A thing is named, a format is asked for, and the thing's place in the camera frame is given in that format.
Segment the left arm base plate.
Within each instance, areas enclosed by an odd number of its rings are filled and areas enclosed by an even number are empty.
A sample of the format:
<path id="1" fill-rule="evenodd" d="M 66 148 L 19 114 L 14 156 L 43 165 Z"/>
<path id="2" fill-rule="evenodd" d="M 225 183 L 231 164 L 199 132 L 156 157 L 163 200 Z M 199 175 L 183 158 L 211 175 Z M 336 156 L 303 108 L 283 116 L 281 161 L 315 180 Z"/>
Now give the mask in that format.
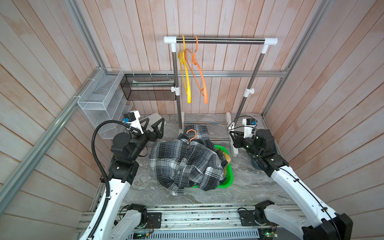
<path id="1" fill-rule="evenodd" d="M 161 212 L 147 213 L 146 221 L 144 221 L 143 223 L 140 223 L 140 225 L 136 227 L 136 230 L 160 229 L 161 225 L 162 225 Z"/>

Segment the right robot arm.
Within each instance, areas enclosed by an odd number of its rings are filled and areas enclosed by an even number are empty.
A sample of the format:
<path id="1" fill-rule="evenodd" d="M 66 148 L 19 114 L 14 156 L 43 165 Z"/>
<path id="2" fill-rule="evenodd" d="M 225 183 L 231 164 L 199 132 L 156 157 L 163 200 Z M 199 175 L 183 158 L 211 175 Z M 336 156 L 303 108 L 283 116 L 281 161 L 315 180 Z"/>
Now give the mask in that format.
<path id="1" fill-rule="evenodd" d="M 253 216 L 245 219 L 249 223 L 277 224 L 301 240 L 349 240 L 352 237 L 353 220 L 347 214 L 338 214 L 324 203 L 298 177 L 289 163 L 276 152 L 275 138 L 270 130 L 229 132 L 234 148 L 242 148 L 268 177 L 278 183 L 302 210 L 300 218 L 276 203 L 266 200 L 255 205 Z"/>

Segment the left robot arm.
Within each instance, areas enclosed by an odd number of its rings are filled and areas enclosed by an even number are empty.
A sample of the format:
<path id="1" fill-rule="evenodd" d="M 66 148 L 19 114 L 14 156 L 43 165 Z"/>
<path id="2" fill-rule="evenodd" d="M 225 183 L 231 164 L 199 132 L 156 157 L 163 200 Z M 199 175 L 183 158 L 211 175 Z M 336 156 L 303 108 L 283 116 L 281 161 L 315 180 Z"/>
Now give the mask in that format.
<path id="1" fill-rule="evenodd" d="M 128 206 L 122 219 L 116 222 L 122 201 L 130 190 L 139 168 L 136 159 L 148 142 L 155 142 L 164 136 L 164 118 L 154 122 L 151 130 L 147 130 L 141 123 L 139 120 L 128 123 L 107 120 L 96 127 L 91 148 L 106 188 L 89 226 L 81 236 L 82 240 L 126 240 L 136 228 L 145 229 L 150 226 L 147 208 L 140 204 Z M 95 140 L 98 131 L 107 124 L 121 125 L 127 131 L 114 137 L 111 148 L 114 162 L 109 170 L 105 171 L 95 151 Z"/>

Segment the yellow plastic hanger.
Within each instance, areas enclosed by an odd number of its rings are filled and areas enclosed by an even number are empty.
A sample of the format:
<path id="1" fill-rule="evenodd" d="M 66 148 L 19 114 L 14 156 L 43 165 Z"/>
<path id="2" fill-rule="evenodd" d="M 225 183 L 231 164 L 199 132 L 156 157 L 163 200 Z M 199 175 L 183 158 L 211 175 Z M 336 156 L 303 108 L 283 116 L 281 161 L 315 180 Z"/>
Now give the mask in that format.
<path id="1" fill-rule="evenodd" d="M 183 49 L 179 51 L 179 63 L 181 67 L 181 74 L 182 74 L 182 80 L 185 87 L 185 91 L 187 94 L 187 103 L 190 104 L 192 102 L 192 91 L 191 91 L 191 83 L 189 78 L 189 72 L 188 72 L 188 66 L 187 66 L 187 60 L 186 60 L 186 42 L 185 37 L 182 37 L 183 39 Z"/>

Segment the yellow plaid shirt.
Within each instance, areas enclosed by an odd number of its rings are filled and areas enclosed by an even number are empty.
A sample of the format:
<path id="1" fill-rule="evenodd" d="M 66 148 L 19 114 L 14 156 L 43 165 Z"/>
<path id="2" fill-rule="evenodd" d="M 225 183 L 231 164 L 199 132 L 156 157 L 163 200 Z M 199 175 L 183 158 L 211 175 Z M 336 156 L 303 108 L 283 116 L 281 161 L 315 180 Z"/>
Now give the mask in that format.
<path id="1" fill-rule="evenodd" d="M 231 163 L 231 157 L 225 151 L 220 150 L 220 152 L 222 153 L 223 158 L 225 159 L 222 162 L 222 165 L 223 165 L 224 173 L 225 173 L 225 176 L 226 176 L 227 175 L 228 165 Z"/>

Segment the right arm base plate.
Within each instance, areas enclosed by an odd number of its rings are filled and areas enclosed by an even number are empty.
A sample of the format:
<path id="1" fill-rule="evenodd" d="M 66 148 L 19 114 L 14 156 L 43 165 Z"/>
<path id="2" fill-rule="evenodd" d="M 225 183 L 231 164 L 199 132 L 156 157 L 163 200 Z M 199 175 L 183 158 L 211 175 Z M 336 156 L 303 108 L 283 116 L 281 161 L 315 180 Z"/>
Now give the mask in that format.
<path id="1" fill-rule="evenodd" d="M 277 224 L 267 220 L 264 211 L 256 208 L 255 210 L 247 210 L 246 208 L 238 208 L 237 210 L 241 224 L 243 227 L 251 226 L 276 226 Z"/>

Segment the grey plaid shirt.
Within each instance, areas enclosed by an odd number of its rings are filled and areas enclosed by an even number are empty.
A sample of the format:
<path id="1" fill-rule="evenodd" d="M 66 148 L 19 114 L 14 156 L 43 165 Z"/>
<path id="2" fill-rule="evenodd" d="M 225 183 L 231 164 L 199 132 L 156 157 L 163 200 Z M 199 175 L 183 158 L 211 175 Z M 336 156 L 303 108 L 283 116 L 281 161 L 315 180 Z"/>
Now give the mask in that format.
<path id="1" fill-rule="evenodd" d="M 204 152 L 204 147 L 212 145 L 204 125 L 186 126 L 175 140 L 156 142 L 149 156 L 156 180 L 173 196 L 183 195 L 185 188 L 192 188 L 189 175 L 193 163 Z"/>

